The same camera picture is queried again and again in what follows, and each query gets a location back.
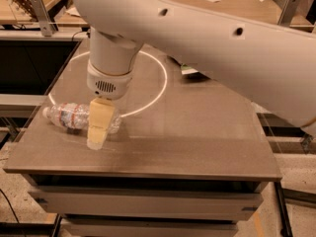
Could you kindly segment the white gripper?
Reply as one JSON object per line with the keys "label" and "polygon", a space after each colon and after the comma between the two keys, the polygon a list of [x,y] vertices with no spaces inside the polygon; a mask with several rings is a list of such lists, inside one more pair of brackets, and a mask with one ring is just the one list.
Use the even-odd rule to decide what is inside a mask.
{"label": "white gripper", "polygon": [[105,98],[96,98],[90,103],[87,136],[87,146],[90,149],[102,148],[115,113],[115,106],[111,100],[120,99],[126,94],[131,79],[131,72],[108,75],[88,61],[87,86],[96,96]]}

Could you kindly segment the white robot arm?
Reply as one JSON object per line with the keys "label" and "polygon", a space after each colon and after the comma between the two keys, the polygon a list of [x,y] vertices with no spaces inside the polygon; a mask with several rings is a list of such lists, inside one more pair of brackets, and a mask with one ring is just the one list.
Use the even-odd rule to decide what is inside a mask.
{"label": "white robot arm", "polygon": [[126,92],[144,44],[316,136],[316,37],[170,0],[74,0],[91,27],[88,85]]}

